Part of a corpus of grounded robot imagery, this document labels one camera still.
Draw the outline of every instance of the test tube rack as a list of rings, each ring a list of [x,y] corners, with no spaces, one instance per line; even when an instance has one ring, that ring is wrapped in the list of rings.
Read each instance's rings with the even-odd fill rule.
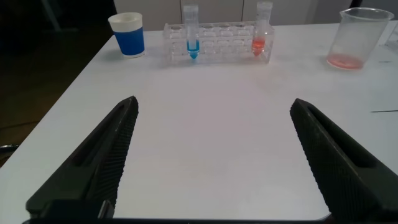
[[[261,54],[255,56],[252,40],[256,22],[222,22],[199,24],[199,54],[192,59],[187,52],[187,31],[183,24],[164,27],[165,56],[171,64],[190,63],[269,63],[274,29],[269,26]]]

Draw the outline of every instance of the white table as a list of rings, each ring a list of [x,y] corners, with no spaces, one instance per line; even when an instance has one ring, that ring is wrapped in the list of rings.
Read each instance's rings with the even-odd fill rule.
[[[145,56],[124,60],[110,38],[0,169],[0,223],[28,219],[27,199],[131,95],[139,116],[115,217],[323,218],[289,115],[294,99],[398,173],[398,113],[370,113],[398,109],[398,56],[376,47],[360,71],[332,68],[325,55],[337,27],[275,27],[270,64],[251,66],[166,67],[161,32],[145,33]]]

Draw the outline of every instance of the blue cup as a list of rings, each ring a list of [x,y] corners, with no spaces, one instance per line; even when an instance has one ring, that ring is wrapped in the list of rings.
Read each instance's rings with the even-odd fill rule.
[[[140,13],[120,13],[111,16],[108,21],[124,57],[135,58],[144,54],[144,32]]]

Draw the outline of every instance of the red liquid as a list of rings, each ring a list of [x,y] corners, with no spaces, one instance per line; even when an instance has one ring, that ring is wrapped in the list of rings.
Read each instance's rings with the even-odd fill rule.
[[[264,47],[266,46],[265,37],[256,37],[253,39],[251,44],[251,49],[253,50],[253,54],[255,56],[260,55],[264,51]]]
[[[361,69],[363,61],[346,54],[331,54],[326,60],[333,66],[343,69]]]

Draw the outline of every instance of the beaker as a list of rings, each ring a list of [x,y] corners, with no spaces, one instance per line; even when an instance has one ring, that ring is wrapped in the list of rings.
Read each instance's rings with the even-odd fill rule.
[[[365,7],[347,9],[340,14],[342,19],[326,59],[338,68],[361,69],[394,15]]]

